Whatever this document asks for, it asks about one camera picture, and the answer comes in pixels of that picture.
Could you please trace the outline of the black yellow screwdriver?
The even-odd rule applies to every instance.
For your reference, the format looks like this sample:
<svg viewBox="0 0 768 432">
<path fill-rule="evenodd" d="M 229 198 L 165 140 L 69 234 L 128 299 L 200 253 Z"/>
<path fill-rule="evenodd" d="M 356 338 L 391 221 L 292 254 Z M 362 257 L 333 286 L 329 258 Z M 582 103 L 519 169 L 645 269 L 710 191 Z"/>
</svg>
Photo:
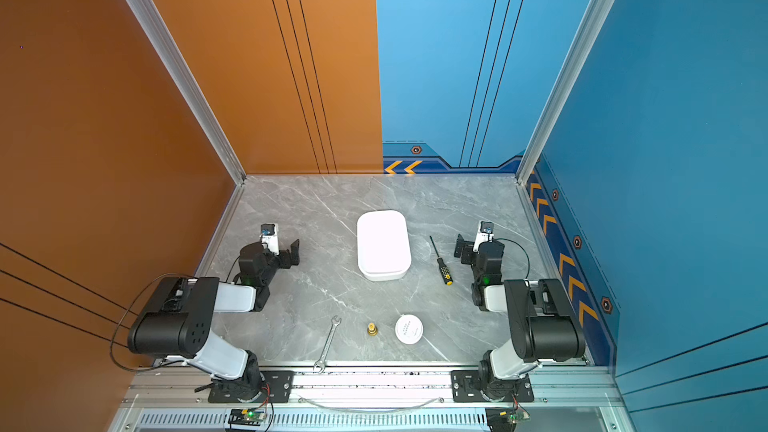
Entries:
<svg viewBox="0 0 768 432">
<path fill-rule="evenodd" d="M 434 242 L 433 237 L 430 236 L 429 239 L 430 239 L 430 243 L 432 244 L 432 248 L 433 248 L 433 250 L 435 252 L 435 255 L 436 255 L 436 262 L 437 262 L 438 270 L 439 270 L 439 272 L 441 274 L 442 280 L 443 280 L 445 285 L 452 285 L 453 284 L 452 274 L 451 274 L 451 272 L 450 272 L 450 270 L 449 270 L 445 260 L 440 255 L 439 251 L 437 250 L 437 247 L 436 247 L 436 244 Z"/>
</svg>

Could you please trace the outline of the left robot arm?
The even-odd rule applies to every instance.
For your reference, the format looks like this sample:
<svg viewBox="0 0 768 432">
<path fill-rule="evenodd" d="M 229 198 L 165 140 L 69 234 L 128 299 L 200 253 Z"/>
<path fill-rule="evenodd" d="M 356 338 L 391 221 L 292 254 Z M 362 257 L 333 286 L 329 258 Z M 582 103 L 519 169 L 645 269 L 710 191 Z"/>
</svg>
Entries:
<svg viewBox="0 0 768 432">
<path fill-rule="evenodd" d="M 128 349 L 138 355 L 191 366 L 210 382 L 211 403 L 254 403 L 289 400 L 294 374 L 264 372 L 257 355 L 211 331 L 217 313 L 257 313 L 270 297 L 270 283 L 281 269 L 300 264 L 300 241 L 273 252 L 265 242 L 248 244 L 237 259 L 233 282 L 216 277 L 164 277 L 131 326 Z"/>
</svg>

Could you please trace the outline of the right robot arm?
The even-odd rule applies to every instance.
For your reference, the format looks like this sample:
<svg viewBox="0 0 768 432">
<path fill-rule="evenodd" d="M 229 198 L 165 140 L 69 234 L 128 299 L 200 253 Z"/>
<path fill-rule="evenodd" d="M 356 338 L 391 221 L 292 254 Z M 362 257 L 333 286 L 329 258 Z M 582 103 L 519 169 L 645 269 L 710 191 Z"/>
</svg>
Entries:
<svg viewBox="0 0 768 432">
<path fill-rule="evenodd" d="M 458 236 L 454 256 L 472 269 L 472 301 L 484 312 L 507 317 L 508 339 L 483 355 L 473 388 L 489 401 L 530 402 L 529 375 L 550 362 L 582 357 L 586 338 L 557 279 L 504 279 L 505 245 L 491 237 Z"/>
</svg>

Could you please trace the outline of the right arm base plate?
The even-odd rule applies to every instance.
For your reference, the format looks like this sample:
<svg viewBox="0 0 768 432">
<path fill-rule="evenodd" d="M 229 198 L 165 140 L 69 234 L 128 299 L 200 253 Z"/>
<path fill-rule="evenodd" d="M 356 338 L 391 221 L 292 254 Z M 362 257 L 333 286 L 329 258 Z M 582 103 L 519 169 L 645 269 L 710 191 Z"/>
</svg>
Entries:
<svg viewBox="0 0 768 432">
<path fill-rule="evenodd" d="M 482 378 L 478 370 L 453 370 L 450 378 L 453 400 L 458 403 L 532 403 L 535 400 L 528 377 L 502 380 L 493 376 Z"/>
</svg>

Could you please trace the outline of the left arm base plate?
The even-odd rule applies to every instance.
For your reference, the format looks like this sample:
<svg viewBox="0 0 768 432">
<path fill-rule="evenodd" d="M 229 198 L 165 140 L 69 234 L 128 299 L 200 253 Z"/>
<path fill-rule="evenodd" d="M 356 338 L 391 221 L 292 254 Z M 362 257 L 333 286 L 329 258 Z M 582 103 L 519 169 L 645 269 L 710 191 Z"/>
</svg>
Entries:
<svg viewBox="0 0 768 432">
<path fill-rule="evenodd" d="M 255 378 L 237 380 L 213 379 L 209 387 L 208 402 L 214 404 L 259 405 L 263 402 L 284 404 L 289 401 L 294 372 L 261 370 Z"/>
</svg>

